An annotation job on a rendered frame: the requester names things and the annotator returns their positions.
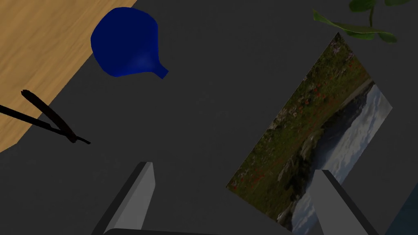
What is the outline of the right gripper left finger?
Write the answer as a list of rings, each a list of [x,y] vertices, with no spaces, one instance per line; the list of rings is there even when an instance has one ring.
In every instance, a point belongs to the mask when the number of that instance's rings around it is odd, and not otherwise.
[[[91,235],[111,235],[121,229],[142,229],[155,185],[153,163],[140,162],[110,203]]]

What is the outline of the landscape picture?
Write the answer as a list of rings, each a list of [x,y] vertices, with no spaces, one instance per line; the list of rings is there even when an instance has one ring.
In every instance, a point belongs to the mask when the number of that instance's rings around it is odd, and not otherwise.
[[[342,183],[392,106],[336,34],[226,188],[294,235],[317,222],[315,170]]]

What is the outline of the blue vase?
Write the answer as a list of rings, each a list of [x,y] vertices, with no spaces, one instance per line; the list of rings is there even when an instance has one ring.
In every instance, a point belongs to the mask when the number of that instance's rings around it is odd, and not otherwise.
[[[163,79],[168,73],[159,61],[158,24],[141,10],[112,9],[97,24],[90,41],[95,60],[110,76],[154,73]]]

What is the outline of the black twigs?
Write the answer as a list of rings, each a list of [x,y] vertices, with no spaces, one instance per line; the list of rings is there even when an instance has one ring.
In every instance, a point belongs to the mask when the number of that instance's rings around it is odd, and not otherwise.
[[[57,126],[57,128],[53,128],[47,122],[25,115],[21,112],[15,111],[3,105],[0,105],[0,113],[13,117],[15,119],[30,123],[40,128],[55,132],[56,134],[65,136],[72,143],[75,143],[76,141],[80,140],[80,141],[85,142],[86,144],[90,144],[89,141],[81,138],[80,136],[77,136],[73,132],[73,130],[69,127],[69,125],[52,108],[50,108],[44,101],[42,101],[34,93],[32,93],[29,90],[24,89],[21,91],[21,95],[26,100],[28,100],[31,104],[33,104],[39,111],[41,111],[41,113],[45,114]]]

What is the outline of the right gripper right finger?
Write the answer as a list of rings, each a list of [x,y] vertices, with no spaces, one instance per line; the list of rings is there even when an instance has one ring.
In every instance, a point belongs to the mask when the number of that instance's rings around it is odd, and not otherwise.
[[[324,235],[379,235],[329,170],[315,170],[309,193]]]

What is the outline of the wooden table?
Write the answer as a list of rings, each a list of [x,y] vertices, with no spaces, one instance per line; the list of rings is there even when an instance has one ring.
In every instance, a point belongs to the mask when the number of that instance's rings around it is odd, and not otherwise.
[[[50,104],[91,55],[98,22],[136,1],[0,0],[0,104],[39,117],[21,90]]]

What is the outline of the green plant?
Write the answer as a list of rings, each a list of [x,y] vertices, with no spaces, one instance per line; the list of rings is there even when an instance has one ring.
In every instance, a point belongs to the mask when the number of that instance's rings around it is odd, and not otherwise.
[[[351,0],[349,3],[349,9],[352,12],[366,12],[369,11],[369,26],[359,26],[353,24],[346,24],[340,22],[333,22],[328,20],[326,17],[321,15],[318,11],[313,9],[313,19],[315,21],[319,21],[335,28],[339,28],[343,30],[348,36],[362,39],[362,40],[372,40],[375,37],[375,34],[379,36],[379,38],[388,44],[395,44],[397,43],[398,39],[395,37],[394,34],[378,30],[373,28],[373,16],[375,12],[375,5],[377,0]]]

